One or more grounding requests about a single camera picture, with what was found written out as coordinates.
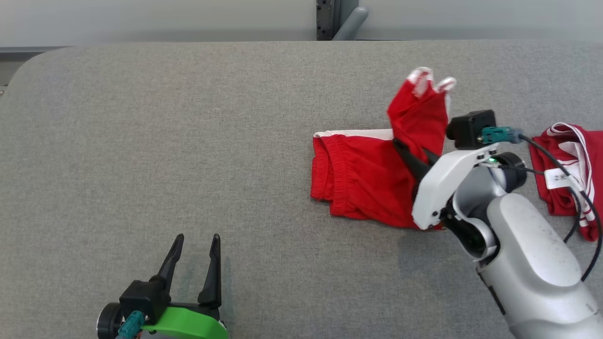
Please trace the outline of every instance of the white wall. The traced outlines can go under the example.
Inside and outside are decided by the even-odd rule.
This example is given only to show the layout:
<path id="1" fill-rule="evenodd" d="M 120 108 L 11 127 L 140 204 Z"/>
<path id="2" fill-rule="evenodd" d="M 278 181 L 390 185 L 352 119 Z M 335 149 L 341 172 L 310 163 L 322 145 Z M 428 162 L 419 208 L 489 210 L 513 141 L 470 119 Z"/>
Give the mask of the white wall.
<path id="1" fill-rule="evenodd" d="M 361 0 L 363 39 L 603 41 L 601 0 Z M 315 40 L 315 0 L 0 0 L 0 48 Z"/>

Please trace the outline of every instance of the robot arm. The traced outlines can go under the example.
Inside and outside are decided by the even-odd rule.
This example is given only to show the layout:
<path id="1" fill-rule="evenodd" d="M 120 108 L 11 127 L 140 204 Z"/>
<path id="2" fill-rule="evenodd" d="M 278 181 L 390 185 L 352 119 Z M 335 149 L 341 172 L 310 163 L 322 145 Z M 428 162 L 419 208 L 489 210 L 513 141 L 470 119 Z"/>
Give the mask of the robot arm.
<path id="1" fill-rule="evenodd" d="M 495 126 L 491 110 L 454 118 L 447 135 L 459 150 L 433 166 L 409 161 L 394 141 L 418 178 L 415 223 L 442 223 L 455 234 L 516 338 L 603 338 L 603 312 L 580 279 L 576 257 L 534 205 L 512 193 L 525 183 L 525 164 L 483 143 L 480 131 Z"/>

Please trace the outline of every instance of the red and white clothing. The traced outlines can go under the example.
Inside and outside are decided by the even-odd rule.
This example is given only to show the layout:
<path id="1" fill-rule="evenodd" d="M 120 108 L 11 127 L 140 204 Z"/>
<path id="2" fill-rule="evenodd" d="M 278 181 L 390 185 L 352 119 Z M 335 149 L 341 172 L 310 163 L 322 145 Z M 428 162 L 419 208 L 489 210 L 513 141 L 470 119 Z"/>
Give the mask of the red and white clothing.
<path id="1" fill-rule="evenodd" d="M 400 139 L 425 162 L 423 148 L 441 155 L 447 91 L 455 80 L 432 83 L 429 68 L 408 76 L 387 111 L 392 129 L 314 134 L 311 197 L 329 201 L 332 215 L 418 228 L 411 215 L 415 180 L 391 140 Z"/>
<path id="2" fill-rule="evenodd" d="M 578 125 L 558 122 L 547 128 L 542 135 L 534 137 L 534 141 L 559 160 L 584 187 L 584 192 L 597 211 L 603 211 L 603 197 L 600 197 L 603 196 L 603 131 L 587 131 Z M 537 148 L 530 146 L 530 153 L 535 170 L 556 168 Z M 536 185 L 540 197 L 547 202 L 551 215 L 576 215 L 576 204 L 567 189 L 549 190 L 544 176 L 536 176 Z M 582 196 L 577 196 L 582 207 L 580 234 L 588 241 L 595 241 L 598 237 L 595 215 Z"/>

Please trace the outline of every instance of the gray fabric surface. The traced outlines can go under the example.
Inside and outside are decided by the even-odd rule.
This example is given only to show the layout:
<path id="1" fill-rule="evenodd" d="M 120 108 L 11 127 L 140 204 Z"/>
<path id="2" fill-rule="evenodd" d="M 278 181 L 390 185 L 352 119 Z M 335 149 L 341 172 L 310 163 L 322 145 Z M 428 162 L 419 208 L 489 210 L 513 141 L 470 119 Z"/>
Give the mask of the gray fabric surface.
<path id="1" fill-rule="evenodd" d="M 603 129 L 601 46 L 533 41 L 146 43 L 37 56 L 0 101 L 3 338 L 93 338 L 103 306 L 185 234 L 193 302 L 214 233 L 232 338 L 511 338 L 449 232 L 329 216 L 313 132 L 387 128 L 406 75 L 454 76 L 452 115 Z M 529 162 L 527 146 L 504 147 Z M 445 151 L 451 151 L 450 143 Z M 520 190 L 549 217 L 533 178 Z M 593 244 L 576 236 L 586 267 Z M 603 302 L 603 263 L 587 285 Z"/>

